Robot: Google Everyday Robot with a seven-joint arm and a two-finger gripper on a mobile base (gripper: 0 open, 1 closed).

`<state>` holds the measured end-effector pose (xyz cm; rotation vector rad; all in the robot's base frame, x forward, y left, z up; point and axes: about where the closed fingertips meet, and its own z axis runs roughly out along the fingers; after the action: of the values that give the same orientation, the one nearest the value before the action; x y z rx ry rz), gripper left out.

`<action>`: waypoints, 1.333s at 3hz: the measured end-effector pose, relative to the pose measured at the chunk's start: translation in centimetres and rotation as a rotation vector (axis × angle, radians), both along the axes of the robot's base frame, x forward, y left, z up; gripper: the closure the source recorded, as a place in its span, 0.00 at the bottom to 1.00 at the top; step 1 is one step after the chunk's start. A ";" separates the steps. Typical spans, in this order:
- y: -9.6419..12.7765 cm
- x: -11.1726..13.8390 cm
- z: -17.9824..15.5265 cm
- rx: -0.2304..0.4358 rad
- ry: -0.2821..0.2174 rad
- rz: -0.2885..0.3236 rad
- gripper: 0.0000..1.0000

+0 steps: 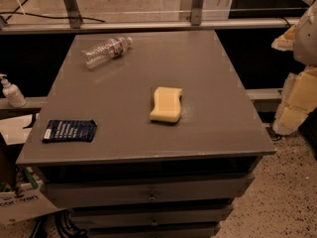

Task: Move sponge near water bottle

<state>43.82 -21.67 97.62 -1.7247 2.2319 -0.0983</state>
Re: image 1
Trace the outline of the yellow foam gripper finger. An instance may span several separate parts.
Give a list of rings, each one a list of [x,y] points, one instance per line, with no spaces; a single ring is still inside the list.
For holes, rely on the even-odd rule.
[[[316,108],[317,67],[306,66],[299,74],[290,73],[285,80],[273,131],[279,135],[292,134]]]
[[[279,51],[292,51],[296,28],[297,25],[291,26],[286,32],[272,42],[271,47]]]

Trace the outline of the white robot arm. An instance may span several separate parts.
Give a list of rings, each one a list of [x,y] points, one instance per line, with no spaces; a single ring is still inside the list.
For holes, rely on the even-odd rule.
[[[293,51],[294,59],[305,65],[303,71],[290,73],[285,80],[272,125],[276,134],[290,135],[317,108],[317,1],[271,46]]]

